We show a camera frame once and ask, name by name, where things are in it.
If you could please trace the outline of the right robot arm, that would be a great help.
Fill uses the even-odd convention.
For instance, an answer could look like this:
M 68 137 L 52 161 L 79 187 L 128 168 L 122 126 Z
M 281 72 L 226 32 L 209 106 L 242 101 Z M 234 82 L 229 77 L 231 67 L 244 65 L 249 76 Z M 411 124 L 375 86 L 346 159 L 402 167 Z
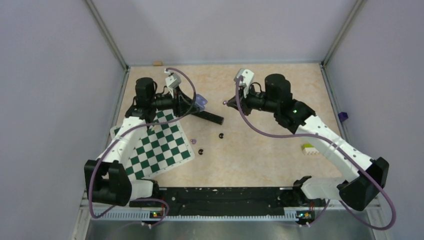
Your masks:
M 248 70 L 236 75 L 236 94 L 227 106 L 238 110 L 243 118 L 252 110 L 273 113 L 275 121 L 292 137 L 303 138 L 342 174 L 335 178 L 303 177 L 295 184 L 299 189 L 293 192 L 294 202 L 307 206 L 313 199 L 337 200 L 356 211 L 364 210 L 384 188 L 389 163 L 360 152 L 332 131 L 311 107 L 293 98 L 291 83 L 284 75 L 268 75 L 265 90 L 260 92 L 255 91 L 253 78 Z

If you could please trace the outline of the lavender earbud charging case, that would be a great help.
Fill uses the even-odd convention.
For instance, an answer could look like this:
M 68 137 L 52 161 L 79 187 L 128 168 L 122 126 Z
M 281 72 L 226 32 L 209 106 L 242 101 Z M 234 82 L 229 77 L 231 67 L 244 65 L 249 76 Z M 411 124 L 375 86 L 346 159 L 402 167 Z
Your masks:
M 195 96 L 195 106 L 198 108 L 199 112 L 202 112 L 205 110 L 205 106 L 208 103 L 208 100 L 203 97 L 201 94 L 196 94 Z

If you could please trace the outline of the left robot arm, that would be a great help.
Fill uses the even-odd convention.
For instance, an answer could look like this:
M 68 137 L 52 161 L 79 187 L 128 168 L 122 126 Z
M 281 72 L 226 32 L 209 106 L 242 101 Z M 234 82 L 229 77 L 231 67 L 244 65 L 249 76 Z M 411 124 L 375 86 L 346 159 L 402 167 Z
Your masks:
M 193 97 L 187 96 L 180 83 L 179 76 L 172 73 L 165 79 L 168 92 L 158 92 L 152 78 L 136 80 L 135 97 L 118 132 L 96 160 L 88 160 L 84 165 L 90 205 L 126 206 L 141 199 L 154 207 L 160 202 L 158 184 L 151 179 L 131 180 L 126 164 L 133 158 L 137 142 L 148 136 L 151 127 L 169 126 L 186 115 L 204 112 L 208 101 L 196 92 Z

